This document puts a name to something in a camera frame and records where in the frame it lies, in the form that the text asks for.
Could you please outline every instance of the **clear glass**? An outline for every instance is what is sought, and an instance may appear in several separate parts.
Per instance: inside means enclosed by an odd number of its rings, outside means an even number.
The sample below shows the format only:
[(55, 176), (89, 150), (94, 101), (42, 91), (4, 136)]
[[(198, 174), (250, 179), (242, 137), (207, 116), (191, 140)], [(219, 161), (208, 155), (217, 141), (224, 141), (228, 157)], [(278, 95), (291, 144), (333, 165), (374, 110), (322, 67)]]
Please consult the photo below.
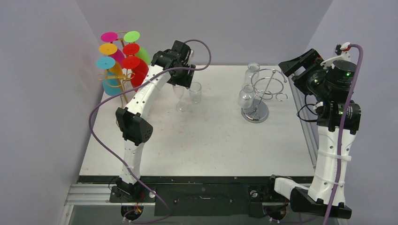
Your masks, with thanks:
[(259, 79), (259, 70), (260, 70), (259, 64), (255, 62), (249, 63), (249, 65), (247, 65), (244, 83), (252, 83), (252, 77), (253, 77), (253, 84), (254, 84)]
[(178, 103), (176, 105), (176, 110), (178, 112), (185, 112), (188, 109), (188, 105), (184, 101), (182, 101), (183, 96), (184, 96), (184, 89), (185, 89), (185, 87), (183, 87), (183, 86), (179, 86), (179, 85), (173, 86), (174, 94), (180, 100), (180, 101), (178, 101)]
[(243, 109), (250, 108), (253, 104), (254, 97), (254, 87), (251, 84), (244, 84), (239, 93), (237, 104)]
[(189, 88), (189, 96), (194, 104), (197, 104), (202, 99), (202, 85), (198, 82), (192, 82)]

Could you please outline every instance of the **screw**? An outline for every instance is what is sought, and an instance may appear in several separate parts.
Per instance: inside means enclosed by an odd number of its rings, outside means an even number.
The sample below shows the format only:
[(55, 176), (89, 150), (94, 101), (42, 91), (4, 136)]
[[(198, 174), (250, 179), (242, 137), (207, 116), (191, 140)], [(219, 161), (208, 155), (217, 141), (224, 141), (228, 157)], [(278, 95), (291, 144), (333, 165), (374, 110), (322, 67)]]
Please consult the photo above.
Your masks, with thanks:
[(257, 193), (257, 191), (255, 191), (255, 190), (252, 190), (252, 191), (250, 192), (250, 196), (251, 196), (252, 198), (257, 197), (257, 195), (258, 195), (258, 193)]
[(154, 197), (155, 197), (155, 194), (152, 193), (152, 192), (149, 192), (149, 197), (150, 197), (150, 198), (154, 198)]

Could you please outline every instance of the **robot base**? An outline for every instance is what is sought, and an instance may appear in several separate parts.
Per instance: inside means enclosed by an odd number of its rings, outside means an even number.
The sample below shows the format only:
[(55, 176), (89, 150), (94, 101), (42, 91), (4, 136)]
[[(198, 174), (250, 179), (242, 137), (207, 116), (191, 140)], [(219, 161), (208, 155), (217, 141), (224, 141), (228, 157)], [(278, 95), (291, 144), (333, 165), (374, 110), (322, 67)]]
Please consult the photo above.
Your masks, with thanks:
[[(299, 187), (294, 188), (290, 195), (291, 210), (317, 216), (325, 216), (328, 205), (323, 204), (322, 200), (314, 201), (308, 196), (308, 190)], [(351, 218), (351, 209), (340, 203), (339, 206), (332, 206), (330, 217), (343, 219)]]

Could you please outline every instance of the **wine glass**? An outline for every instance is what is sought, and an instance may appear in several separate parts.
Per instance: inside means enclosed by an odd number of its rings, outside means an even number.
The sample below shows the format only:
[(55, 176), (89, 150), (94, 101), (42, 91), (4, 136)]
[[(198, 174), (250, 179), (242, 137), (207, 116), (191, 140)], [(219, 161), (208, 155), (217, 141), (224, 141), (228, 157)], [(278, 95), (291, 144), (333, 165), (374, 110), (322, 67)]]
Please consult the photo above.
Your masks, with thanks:
[(184, 89), (185, 89), (184, 86), (179, 86), (179, 85), (174, 85), (174, 86), (173, 86), (174, 94), (175, 94), (175, 95), (177, 96), (177, 98), (180, 100), (180, 101), (177, 103), (177, 105), (176, 105), (176, 110), (177, 110), (177, 112), (185, 112), (185, 111), (187, 111), (187, 109), (188, 109), (188, 105), (187, 105), (185, 102), (181, 101), (181, 99), (182, 99), (183, 96), (184, 96)]

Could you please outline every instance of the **metal cup rack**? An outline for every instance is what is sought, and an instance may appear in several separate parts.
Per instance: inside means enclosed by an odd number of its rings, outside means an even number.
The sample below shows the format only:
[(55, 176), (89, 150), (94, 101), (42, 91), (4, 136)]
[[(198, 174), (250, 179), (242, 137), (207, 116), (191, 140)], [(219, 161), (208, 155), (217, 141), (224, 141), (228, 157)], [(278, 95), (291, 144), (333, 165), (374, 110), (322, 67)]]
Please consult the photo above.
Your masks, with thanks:
[[(285, 95), (286, 99), (288, 98), (288, 96), (285, 93), (283, 93), (283, 88), (284, 88), (283, 83), (287, 83), (287, 78), (283, 75), (283, 73), (279, 70), (271, 69), (271, 68), (260, 69), (256, 73), (259, 73), (260, 71), (264, 71), (264, 70), (272, 71), (272, 75), (270, 77), (260, 78), (260, 79), (256, 80), (255, 82), (253, 82), (253, 77), (255, 77), (255, 74), (252, 76), (251, 83), (252, 83), (252, 86), (254, 87), (255, 98), (253, 100), (253, 104), (251, 107), (249, 107), (247, 109), (241, 109), (242, 116), (247, 121), (249, 121), (251, 123), (261, 123), (268, 118), (269, 109), (268, 109), (267, 104), (265, 104), (265, 102), (263, 100), (271, 100), (275, 96), (275, 99), (277, 101), (282, 102), (282, 100), (278, 99), (278, 95)], [(279, 79), (274, 78), (274, 75), (276, 73), (279, 73), (283, 77), (283, 82), (280, 81)], [(268, 81), (265, 89), (261, 90), (261, 89), (257, 88), (256, 85), (258, 85), (259, 82), (261, 82), (263, 80), (269, 80), (269, 81)], [(280, 91), (275, 92), (275, 93), (268, 91), (269, 84), (271, 83), (272, 80), (278, 81), (281, 84), (282, 88)]]

